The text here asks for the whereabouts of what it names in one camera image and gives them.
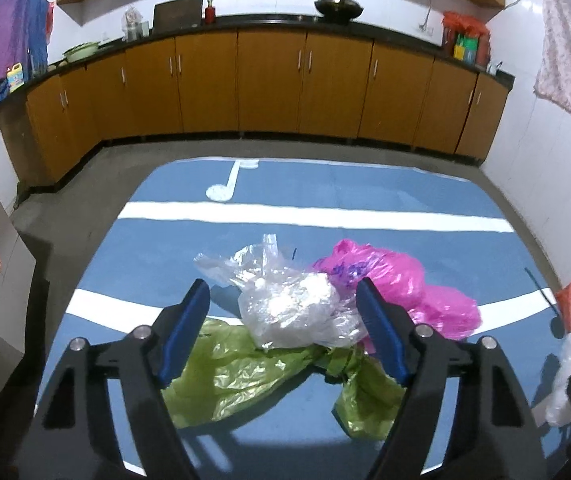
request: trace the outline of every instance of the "countertop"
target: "countertop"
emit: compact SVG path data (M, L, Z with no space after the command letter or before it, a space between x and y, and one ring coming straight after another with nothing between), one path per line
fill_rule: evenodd
M359 22L349 22L347 25L339 25L336 23L328 23L321 16L307 16L297 14L233 14L228 16L218 16L216 23L213 25L205 25L202 22L201 25L192 27L178 27L176 30L169 31L164 34L153 33L146 38L130 41L129 43L125 43L120 40L112 41L100 48L99 51L93 56L86 57L85 59L76 61L74 63L60 66L55 70L44 74L43 76L39 76L27 81L23 86L15 90L8 98L20 97L21 95L25 94L25 92L31 87L40 84L53 75L66 73L70 70L83 66L84 64L96 61L102 57L110 56L111 54L122 52L127 48L131 48L139 44L149 43L150 41L163 40L165 38L171 38L174 36L182 36L185 34L198 34L201 32L230 30L236 28L263 27L302 28L304 30L325 32L328 34L336 34L349 38L374 40L378 43L387 43L391 46L404 48L413 52L420 52L429 56L435 56L437 59L453 63L463 69L469 70L470 72L483 72L483 70L448 56L438 45L430 43L429 41L415 38L414 36L409 36L407 34L391 30L389 28L376 27L375 25L368 25L367 23ZM514 76L499 70L496 75L496 80L508 88L508 90L512 90L515 78ZM0 106L3 106L5 101L6 100L2 101Z

